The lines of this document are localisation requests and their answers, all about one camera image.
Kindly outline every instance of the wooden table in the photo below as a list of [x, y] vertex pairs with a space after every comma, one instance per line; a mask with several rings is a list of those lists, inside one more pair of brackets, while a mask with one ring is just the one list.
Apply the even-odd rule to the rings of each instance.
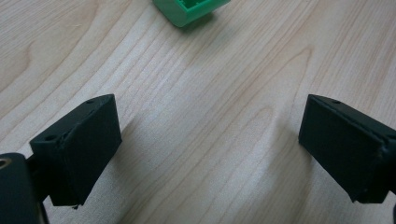
[[391, 223], [299, 146], [308, 93], [396, 128], [395, 0], [234, 0], [177, 29], [149, 0], [0, 2], [0, 152], [114, 93], [123, 143], [51, 223]]

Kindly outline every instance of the wood grain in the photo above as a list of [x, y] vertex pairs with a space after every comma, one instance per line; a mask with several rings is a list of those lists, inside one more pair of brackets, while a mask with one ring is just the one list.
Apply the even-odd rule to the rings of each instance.
[[0, 2], [0, 152], [115, 93], [123, 143], [51, 223], [391, 223], [298, 145], [308, 93], [396, 128], [394, 0], [239, 0], [183, 29], [150, 1]]

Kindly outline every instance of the green object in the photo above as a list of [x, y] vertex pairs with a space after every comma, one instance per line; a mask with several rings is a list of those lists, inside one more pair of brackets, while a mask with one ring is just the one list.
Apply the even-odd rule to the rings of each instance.
[[153, 0], [155, 6], [177, 27], [203, 17], [230, 0]]

